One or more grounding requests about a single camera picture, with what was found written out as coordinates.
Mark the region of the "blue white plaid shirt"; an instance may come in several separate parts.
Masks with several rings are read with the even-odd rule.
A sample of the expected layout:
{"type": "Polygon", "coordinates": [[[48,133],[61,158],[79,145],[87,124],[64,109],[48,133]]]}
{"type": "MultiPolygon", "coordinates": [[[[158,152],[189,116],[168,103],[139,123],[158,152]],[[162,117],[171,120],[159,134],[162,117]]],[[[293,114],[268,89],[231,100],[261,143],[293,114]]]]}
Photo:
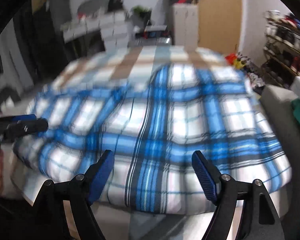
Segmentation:
{"type": "Polygon", "coordinates": [[[143,84],[80,84],[41,92],[28,113],[49,129],[19,139],[15,155],[61,182],[84,173],[106,150],[114,169],[102,200],[150,213],[195,215],[211,206],[191,158],[200,151],[220,172],[269,192],[285,186],[291,165],[249,81],[232,67],[166,64],[143,84]]]}

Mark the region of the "grey storage box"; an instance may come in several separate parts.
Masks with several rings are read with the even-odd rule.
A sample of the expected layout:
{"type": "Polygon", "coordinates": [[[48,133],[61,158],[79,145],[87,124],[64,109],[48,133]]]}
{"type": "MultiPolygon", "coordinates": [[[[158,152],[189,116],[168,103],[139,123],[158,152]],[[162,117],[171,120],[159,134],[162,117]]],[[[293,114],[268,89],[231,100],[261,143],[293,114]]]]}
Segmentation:
{"type": "Polygon", "coordinates": [[[292,101],[297,96],[291,91],[267,85],[260,103],[274,129],[292,167],[292,201],[289,212],[300,217],[300,124],[293,115],[292,101]]]}

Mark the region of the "grey round chair back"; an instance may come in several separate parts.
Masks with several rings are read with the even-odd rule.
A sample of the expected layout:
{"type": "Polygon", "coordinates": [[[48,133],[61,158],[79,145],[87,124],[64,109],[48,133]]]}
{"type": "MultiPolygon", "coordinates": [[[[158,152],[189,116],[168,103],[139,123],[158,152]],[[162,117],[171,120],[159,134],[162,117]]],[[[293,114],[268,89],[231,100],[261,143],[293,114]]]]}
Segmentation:
{"type": "Polygon", "coordinates": [[[104,12],[107,12],[108,3],[109,0],[85,0],[79,5],[77,14],[90,15],[98,12],[100,9],[102,9],[104,12]]]}

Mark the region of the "white drawer desk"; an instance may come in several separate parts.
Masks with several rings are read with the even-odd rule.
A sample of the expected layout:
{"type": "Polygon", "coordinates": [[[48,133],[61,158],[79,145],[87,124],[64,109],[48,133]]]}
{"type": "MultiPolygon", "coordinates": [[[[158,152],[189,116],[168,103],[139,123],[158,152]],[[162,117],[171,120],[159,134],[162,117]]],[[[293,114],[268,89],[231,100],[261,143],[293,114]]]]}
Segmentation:
{"type": "Polygon", "coordinates": [[[65,43],[100,32],[105,50],[127,48],[130,40],[127,13],[123,10],[72,21],[61,26],[65,43]]]}

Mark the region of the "checkered brown blue bed cover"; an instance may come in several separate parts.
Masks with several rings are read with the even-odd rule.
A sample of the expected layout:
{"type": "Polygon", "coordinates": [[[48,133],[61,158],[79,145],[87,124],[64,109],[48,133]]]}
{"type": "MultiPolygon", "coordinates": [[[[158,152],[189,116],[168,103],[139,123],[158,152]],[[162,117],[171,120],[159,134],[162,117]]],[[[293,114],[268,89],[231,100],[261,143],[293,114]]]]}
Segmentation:
{"type": "Polygon", "coordinates": [[[120,117],[181,122],[214,115],[221,106],[237,114],[244,78],[206,48],[152,46],[99,53],[70,63],[28,105],[27,113],[74,133],[99,129],[120,117]]]}

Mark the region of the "silver suitcase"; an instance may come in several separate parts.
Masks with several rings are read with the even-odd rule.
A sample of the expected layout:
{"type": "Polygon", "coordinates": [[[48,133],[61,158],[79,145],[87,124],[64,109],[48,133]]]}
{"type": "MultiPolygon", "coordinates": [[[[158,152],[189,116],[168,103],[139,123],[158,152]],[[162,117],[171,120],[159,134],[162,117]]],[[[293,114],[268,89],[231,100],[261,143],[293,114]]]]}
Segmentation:
{"type": "Polygon", "coordinates": [[[138,38],[134,40],[132,46],[144,47],[144,46],[171,46],[172,39],[170,37],[159,38],[138,38]]]}

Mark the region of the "wooden shoe rack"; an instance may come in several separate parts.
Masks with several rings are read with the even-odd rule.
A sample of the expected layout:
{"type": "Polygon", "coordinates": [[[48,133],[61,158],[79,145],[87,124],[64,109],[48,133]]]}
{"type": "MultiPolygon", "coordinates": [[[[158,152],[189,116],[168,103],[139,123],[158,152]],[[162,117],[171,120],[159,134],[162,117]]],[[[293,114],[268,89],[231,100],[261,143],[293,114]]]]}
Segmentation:
{"type": "Polygon", "coordinates": [[[272,85],[288,89],[300,75],[300,21],[292,14],[281,15],[278,10],[264,13],[266,61],[261,68],[272,85]]]}

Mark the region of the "white locker cabinet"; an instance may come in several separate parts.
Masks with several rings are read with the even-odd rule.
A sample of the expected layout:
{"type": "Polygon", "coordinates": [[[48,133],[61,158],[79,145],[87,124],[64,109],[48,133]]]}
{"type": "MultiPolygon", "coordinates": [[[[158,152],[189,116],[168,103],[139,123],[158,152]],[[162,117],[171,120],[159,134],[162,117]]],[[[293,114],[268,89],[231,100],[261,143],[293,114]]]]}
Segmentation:
{"type": "Polygon", "coordinates": [[[171,24],[174,44],[188,51],[198,47],[198,6],[175,3],[171,6],[171,24]]]}

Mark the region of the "wooden door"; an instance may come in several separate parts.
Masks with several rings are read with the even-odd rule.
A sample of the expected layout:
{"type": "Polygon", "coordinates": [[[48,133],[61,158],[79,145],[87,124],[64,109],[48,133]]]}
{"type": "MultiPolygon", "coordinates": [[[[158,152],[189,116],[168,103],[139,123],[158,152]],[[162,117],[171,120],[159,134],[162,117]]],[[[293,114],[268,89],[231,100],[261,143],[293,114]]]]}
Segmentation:
{"type": "Polygon", "coordinates": [[[198,46],[221,54],[238,51],[242,0],[199,0],[198,46]]]}

